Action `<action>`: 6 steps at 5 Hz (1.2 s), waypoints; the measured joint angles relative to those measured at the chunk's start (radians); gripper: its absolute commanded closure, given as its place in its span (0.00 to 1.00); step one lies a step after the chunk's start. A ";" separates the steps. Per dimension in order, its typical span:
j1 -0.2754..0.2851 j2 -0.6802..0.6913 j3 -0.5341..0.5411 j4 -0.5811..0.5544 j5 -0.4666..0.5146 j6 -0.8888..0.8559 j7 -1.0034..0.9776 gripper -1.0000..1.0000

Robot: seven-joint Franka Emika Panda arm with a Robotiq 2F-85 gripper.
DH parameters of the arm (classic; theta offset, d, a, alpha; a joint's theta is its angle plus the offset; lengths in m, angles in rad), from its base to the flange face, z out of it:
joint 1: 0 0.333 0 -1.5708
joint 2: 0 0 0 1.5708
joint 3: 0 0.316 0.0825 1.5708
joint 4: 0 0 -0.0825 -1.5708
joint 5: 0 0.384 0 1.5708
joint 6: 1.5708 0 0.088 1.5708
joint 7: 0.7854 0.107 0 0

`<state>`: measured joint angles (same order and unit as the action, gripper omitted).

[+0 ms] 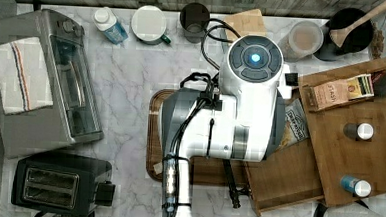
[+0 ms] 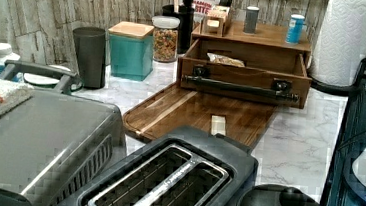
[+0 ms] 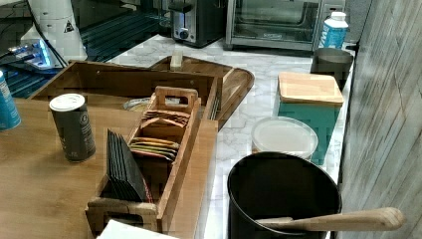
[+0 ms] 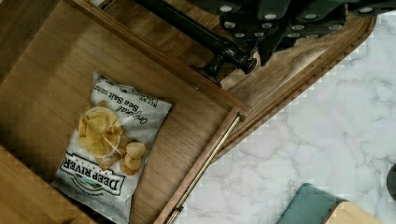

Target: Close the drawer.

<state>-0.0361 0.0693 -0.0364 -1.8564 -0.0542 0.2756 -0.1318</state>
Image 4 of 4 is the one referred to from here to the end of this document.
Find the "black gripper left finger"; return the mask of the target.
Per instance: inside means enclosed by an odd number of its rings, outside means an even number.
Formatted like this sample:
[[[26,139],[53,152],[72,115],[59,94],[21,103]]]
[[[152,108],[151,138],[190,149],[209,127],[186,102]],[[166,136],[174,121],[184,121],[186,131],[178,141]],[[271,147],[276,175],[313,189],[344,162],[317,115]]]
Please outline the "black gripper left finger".
[[[280,42],[279,12],[233,12],[220,16],[222,27],[232,37],[232,50],[250,60],[258,52],[269,60]]]

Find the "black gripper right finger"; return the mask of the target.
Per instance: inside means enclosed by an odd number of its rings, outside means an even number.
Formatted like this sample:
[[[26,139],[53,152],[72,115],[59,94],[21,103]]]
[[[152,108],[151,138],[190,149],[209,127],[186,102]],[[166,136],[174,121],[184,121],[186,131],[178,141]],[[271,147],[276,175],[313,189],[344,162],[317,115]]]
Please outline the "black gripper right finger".
[[[275,52],[292,48],[299,38],[319,38],[341,30],[346,22],[345,6],[306,7],[291,9],[265,35],[258,46],[261,66],[266,65]]]

